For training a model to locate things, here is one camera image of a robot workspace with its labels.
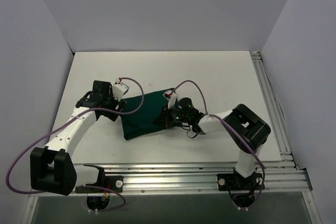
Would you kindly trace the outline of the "green surgical drape cloth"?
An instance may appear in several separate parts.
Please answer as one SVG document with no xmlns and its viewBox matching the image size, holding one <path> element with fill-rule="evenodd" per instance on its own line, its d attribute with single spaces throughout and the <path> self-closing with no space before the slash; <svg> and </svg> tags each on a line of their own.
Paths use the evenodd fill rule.
<svg viewBox="0 0 336 224">
<path fill-rule="evenodd" d="M 154 91 L 144 95 L 144 101 L 139 110 L 129 115 L 122 115 L 122 129 L 125 140 L 131 140 L 142 135 L 171 129 L 173 124 L 164 122 L 156 125 L 154 121 L 159 117 L 162 108 L 168 100 L 163 96 L 165 90 Z"/>
</svg>

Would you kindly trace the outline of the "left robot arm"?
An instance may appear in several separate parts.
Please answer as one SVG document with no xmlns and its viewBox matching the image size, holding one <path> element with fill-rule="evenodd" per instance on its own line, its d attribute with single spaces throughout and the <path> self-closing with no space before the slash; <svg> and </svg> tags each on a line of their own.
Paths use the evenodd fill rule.
<svg viewBox="0 0 336 224">
<path fill-rule="evenodd" d="M 104 169 L 96 165 L 74 165 L 72 155 L 79 142 L 99 117 L 115 121 L 125 107 L 122 97 L 129 87 L 121 81 L 111 84 L 95 80 L 92 89 L 77 101 L 68 125 L 44 147 L 30 153 L 30 182 L 34 190 L 67 196 L 72 191 L 94 192 L 108 184 Z"/>
</svg>

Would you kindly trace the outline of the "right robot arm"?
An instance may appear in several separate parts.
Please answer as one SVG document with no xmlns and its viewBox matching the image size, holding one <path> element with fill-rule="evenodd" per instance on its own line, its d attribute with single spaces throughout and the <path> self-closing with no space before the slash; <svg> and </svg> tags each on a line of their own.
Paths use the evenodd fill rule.
<svg viewBox="0 0 336 224">
<path fill-rule="evenodd" d="M 205 114 L 193 106 L 190 98 L 180 99 L 173 107 L 164 106 L 153 123 L 164 128 L 188 126 L 197 135 L 226 131 L 240 149 L 233 182 L 241 189 L 251 184 L 259 152 L 271 133 L 270 126 L 244 104 L 226 112 Z"/>
</svg>

